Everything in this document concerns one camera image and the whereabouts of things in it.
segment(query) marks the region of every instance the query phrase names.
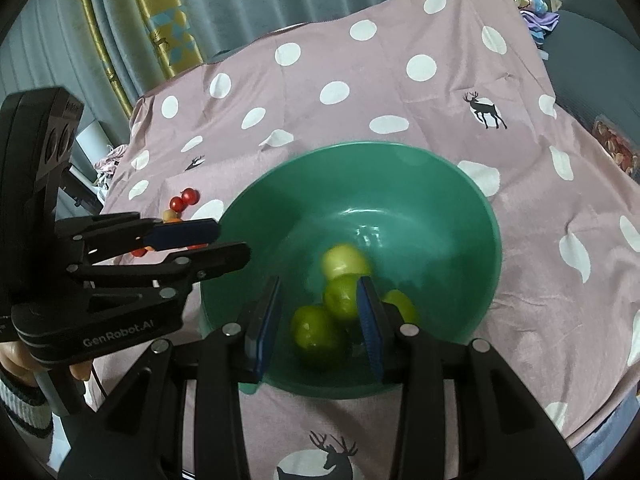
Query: green bowl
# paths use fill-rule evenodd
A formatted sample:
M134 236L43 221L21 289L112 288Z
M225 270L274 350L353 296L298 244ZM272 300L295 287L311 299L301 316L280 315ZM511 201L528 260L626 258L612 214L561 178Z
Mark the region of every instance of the green bowl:
M267 277L279 275L283 315L263 380L307 397L353 399L385 388L366 352L324 373L298 363L289 321L297 307L321 303L326 250L359 247L381 296L399 288L422 328L463 343L493 299L502 263L498 224L476 184L433 153L388 142L339 144L290 160L244 190L220 226L220 242L244 241L252 258L202 283L204 333L236 320Z

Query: polka dot tablecloth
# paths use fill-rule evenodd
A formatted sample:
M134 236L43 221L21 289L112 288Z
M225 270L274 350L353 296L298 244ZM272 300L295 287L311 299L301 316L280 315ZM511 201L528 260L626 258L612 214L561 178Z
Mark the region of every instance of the polka dot tablecloth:
M478 335L569 443L640 378L640 188L556 106L513 0L388 0L272 34L145 95L131 131L105 212L159 216L195 187L201 202L184 217L218 219L267 170L348 140L444 156L500 223L502 275ZM199 302L196 291L185 314L191 337ZM109 356L101 369L115 377L140 351ZM358 471L386 478L394 432L380 428L396 423L398 402L300 399L269 386L242 396L254 478L290 467L287 456L310 448L309 431L357 442Z

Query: yellow curtain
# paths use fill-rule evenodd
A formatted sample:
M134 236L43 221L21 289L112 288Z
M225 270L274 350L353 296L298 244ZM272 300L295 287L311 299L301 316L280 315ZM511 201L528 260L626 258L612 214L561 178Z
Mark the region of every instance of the yellow curtain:
M202 63L181 0L136 0L158 63L169 79Z
M111 88L113 88L113 92L116 94L118 101L120 102L120 106L124 111L125 115L130 118L132 113L131 103L129 102L129 98L122 87L122 83L118 79L118 75L111 63L111 58L107 52L107 47L104 44L104 40L102 38L102 34L100 33L100 29L98 28L98 22L95 19L94 6L91 3L91 0L81 0L82 8L84 10L84 16L86 18L87 25L89 26L89 32L91 34L92 39L94 40L94 45L96 52L98 53L98 57L102 61L102 66L104 68L104 72L109 79L109 83L111 84Z

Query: white polka dot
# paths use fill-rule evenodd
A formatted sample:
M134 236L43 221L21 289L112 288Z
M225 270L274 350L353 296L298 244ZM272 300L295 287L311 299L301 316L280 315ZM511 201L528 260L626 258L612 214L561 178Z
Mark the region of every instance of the white polka dot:
M131 165L135 170L142 170L149 163L149 150L141 152L131 161Z
M554 104L556 102L556 98L551 95L542 94L540 99L538 99L538 106L540 110L542 110L543 114L547 114L548 116L553 117L554 119L558 118L558 114L556 113L556 109L554 108Z
M116 258L118 256L114 256L113 258L108 258L106 260L103 260L101 262L97 262L95 265L114 265L116 263Z
M373 38L378 27L371 20L360 20L351 25L349 34L354 40L367 41Z
M327 463L327 453L320 449L303 449L295 451L284 457L278 462L278 468L284 474L296 475L296 478L323 478L327 475L327 469L324 465ZM336 466L332 467L332 472L336 471ZM345 478L353 478L353 480L364 480L362 472L351 462L352 475L346 474ZM280 475L278 469L273 472L273 480L279 480Z
M472 105L469 105L469 110L471 110L471 113L476 118L476 121L478 121L480 124L483 124L484 126L488 126L489 128L499 128L500 126L504 126L504 123L500 120L502 118L502 114L500 113L500 108L498 108L494 104L494 102L491 101L491 99L488 99L486 97L476 98L474 104L476 103L481 105L493 106L495 108L496 115L498 115L499 117L499 119L497 119L490 113L478 112L473 108Z
M640 234L638 230L631 223L631 220L626 216L620 217L620 230L622 231L625 240L631 246L631 248L636 252L640 253Z
M224 72L220 72L211 80L209 95L216 99L222 99L231 92L231 78Z
M142 195L145 192L148 185L149 185L148 180L141 180L140 182L137 182L136 184L134 184L129 190L129 200L137 197L138 195Z
M482 28L482 42L493 52L497 52L498 54L507 53L507 44L504 42L504 38L501 36L500 32L495 30L493 27L485 26Z
M331 81L320 92L320 102L323 105L335 105L349 96L349 86L343 81Z
M203 220L205 218L213 218L217 221L220 220L224 211L225 205L222 203L222 200L209 200L206 204L201 205L190 219Z
M169 95L162 101L161 112L164 117L171 119L178 113L178 99L175 95Z
M248 111L247 115L244 116L244 119L242 119L241 128L246 130L247 128L255 126L263 119L265 113L267 113L267 110L264 108L252 108Z
M276 49L275 57L280 66L293 65L300 59L300 46L297 43L285 43Z
M195 148L198 144L200 144L202 142L202 136L197 135L195 137L193 137L193 139L191 139L189 142L187 142L182 149L180 150L181 153L184 152L188 152L191 148Z
M369 123L369 130L375 134L386 135L404 132L409 128L409 121L397 115L382 115Z
M627 366L633 366L640 360L640 310L634 316L634 331L631 336L631 348L626 359Z
M444 9L446 5L447 0L426 0L423 8L427 14L435 14Z
M431 79L438 67L432 57L426 54L413 56L406 64L406 74L414 81L427 81Z
M564 419L566 417L566 410L568 408L566 402L552 402L545 408L547 416L553 421L558 428L558 431L562 431L564 427Z
M554 162L554 169L556 173L563 180L573 180L574 179L574 171L571 169L571 161L569 160L569 155L565 152L561 152L555 146L549 146L549 150L551 151L551 158Z
M131 138L133 138L140 131L140 126L142 126L142 121L138 121L137 123L133 123L131 125Z
M461 160L458 167L476 183L484 196L493 196L500 189L500 171L495 168L470 160Z
M285 130L273 130L271 135L264 139L259 146L271 146L272 148L279 148L280 146L284 146L285 144L289 144L293 142L293 135Z
M569 266L580 272L582 282L586 283L591 275L591 259L587 249L573 233L563 236L559 243L560 256Z

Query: cable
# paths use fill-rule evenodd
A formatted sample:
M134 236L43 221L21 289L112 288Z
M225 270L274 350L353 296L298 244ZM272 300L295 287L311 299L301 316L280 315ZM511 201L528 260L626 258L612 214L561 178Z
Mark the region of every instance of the cable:
M100 393L106 399L107 398L107 392L104 391L104 388L102 387L102 383L100 382L100 379L98 379L98 374L95 371L93 363L91 364L91 374L92 374L92 376L94 376L95 383L98 385L98 389L100 390Z

